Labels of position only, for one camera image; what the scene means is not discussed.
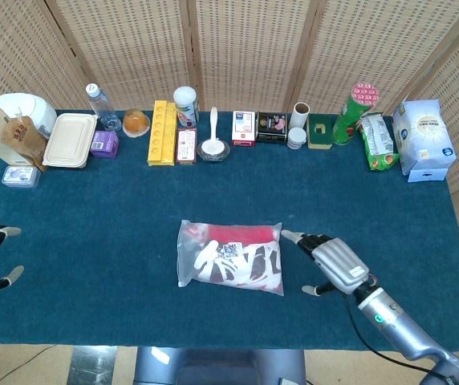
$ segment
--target table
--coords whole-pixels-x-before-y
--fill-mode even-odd
[[[217,133],[230,141],[229,112]],[[198,139],[208,135],[203,112]],[[0,161],[0,222],[22,228],[0,248],[0,276],[25,266],[0,291],[0,343],[364,349],[340,294],[301,292],[325,279],[288,241],[284,297],[178,288],[177,232],[189,219],[341,237],[430,335],[459,350],[459,229],[445,182],[408,184],[398,164],[369,171],[359,137],[329,151],[257,144],[220,164],[152,168],[148,138],[121,137],[114,160],[49,168],[36,189],[2,185]],[[355,318],[376,349],[391,349]]]

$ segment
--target cable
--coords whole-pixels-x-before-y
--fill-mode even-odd
[[[36,355],[34,355],[31,359],[29,359],[28,361],[26,361],[25,363],[22,363],[21,365],[19,365],[18,367],[16,367],[15,369],[9,371],[7,374],[5,374],[3,377],[0,378],[0,382],[3,381],[6,377],[8,377],[9,375],[11,375],[12,373],[14,373],[17,369],[21,368],[21,367],[24,367],[27,363],[29,363],[30,361],[32,361],[33,359],[36,359],[37,357],[39,357],[42,353],[44,353],[45,351],[48,351],[50,350],[52,347],[56,347],[56,345],[51,345],[51,346],[48,346],[44,349],[42,349],[39,353],[37,353]]]
[[[425,367],[418,367],[417,365],[411,365],[409,363],[402,363],[401,361],[397,361],[396,359],[391,359],[390,357],[381,354],[379,351],[374,349],[372,346],[370,346],[367,341],[362,337],[361,333],[358,331],[358,327],[356,326],[355,319],[352,317],[352,312],[351,312],[351,307],[349,306],[349,301],[347,299],[347,295],[343,295],[343,300],[345,301],[345,309],[347,311],[347,314],[349,314],[349,318],[351,319],[351,324],[352,328],[355,330],[356,335],[358,336],[359,340],[375,355],[379,355],[382,359],[386,359],[387,361],[390,361],[391,363],[396,363],[397,365],[401,365],[402,367],[408,367],[410,369],[413,369],[415,371],[423,371],[424,373],[427,373],[429,375],[434,375],[438,379],[441,379],[444,383],[447,383],[449,385],[454,384],[454,381],[445,375],[442,375],[438,373],[437,371],[432,371],[430,369],[426,369]]]

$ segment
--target cloth in bag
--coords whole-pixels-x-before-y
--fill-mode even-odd
[[[274,226],[221,226],[181,221],[178,285],[193,279],[283,295],[279,234]]]

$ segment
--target water bottle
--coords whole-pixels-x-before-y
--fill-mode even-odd
[[[107,94],[97,84],[91,83],[85,87],[88,94],[88,102],[91,104],[95,114],[100,118],[101,124],[106,131],[119,132],[122,124],[117,117]]]

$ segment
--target small jar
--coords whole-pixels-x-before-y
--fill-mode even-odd
[[[136,108],[127,110],[123,118],[123,131],[130,138],[142,136],[149,131],[151,122],[149,118]]]

